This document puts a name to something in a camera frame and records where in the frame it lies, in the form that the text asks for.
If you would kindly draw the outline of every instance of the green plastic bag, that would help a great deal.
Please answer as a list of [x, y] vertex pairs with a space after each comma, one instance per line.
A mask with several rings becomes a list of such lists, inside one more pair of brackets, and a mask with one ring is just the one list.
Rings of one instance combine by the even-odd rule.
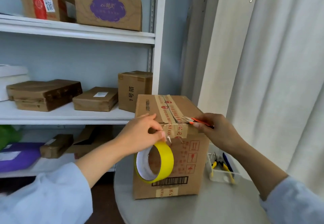
[[19, 142], [19, 140], [21, 140], [20, 131], [16, 131], [11, 125], [0, 125], [0, 150], [8, 143]]

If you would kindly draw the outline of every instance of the blue shirt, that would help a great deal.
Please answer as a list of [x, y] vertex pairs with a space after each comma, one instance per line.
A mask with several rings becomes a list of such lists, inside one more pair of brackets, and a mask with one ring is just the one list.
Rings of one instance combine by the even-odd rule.
[[[292, 177], [260, 202], [273, 224], [324, 223], [324, 202]], [[91, 214], [91, 191], [74, 163], [40, 174], [32, 184], [0, 198], [0, 220], [6, 224], [83, 224]]]

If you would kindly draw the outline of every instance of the purple cloud-shaped label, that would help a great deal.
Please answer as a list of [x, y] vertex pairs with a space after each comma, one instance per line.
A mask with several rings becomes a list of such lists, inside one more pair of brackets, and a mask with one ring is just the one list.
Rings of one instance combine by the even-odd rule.
[[93, 0], [90, 10], [103, 21], [118, 22], [126, 16], [125, 6], [119, 0]]

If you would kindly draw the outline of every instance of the shelf board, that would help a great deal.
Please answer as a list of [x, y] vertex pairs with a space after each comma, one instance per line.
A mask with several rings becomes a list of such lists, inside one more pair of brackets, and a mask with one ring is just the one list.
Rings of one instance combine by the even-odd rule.
[[[77, 137], [82, 129], [26, 129], [22, 131], [22, 140], [23, 142], [46, 142], [53, 138], [57, 134], [73, 134], [74, 137]], [[2, 172], [0, 173], [0, 178], [9, 178], [9, 177], [26, 177], [26, 176], [36, 176], [40, 173], [47, 173], [54, 171], [61, 167], [64, 164], [75, 162], [74, 154], [67, 153], [63, 154], [58, 159], [47, 159], [40, 158], [32, 166], [27, 169], [17, 170], [12, 172]], [[115, 166], [113, 165], [108, 172], [114, 172]]]
[[73, 103], [42, 112], [19, 110], [13, 101], [0, 102], [0, 124], [127, 124], [134, 115], [118, 104], [109, 112], [76, 111]]
[[155, 43], [155, 34], [124, 29], [112, 29], [76, 23], [66, 23], [29, 17], [0, 15], [0, 31], [96, 39], [113, 42]]

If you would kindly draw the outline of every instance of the dark floor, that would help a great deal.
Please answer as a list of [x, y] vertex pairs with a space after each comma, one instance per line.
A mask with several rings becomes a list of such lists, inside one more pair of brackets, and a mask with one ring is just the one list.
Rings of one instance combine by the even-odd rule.
[[[93, 214], [86, 224], [124, 224], [115, 201], [113, 172], [106, 173], [91, 189]], [[0, 193], [12, 193], [34, 181], [35, 177], [0, 179]]]

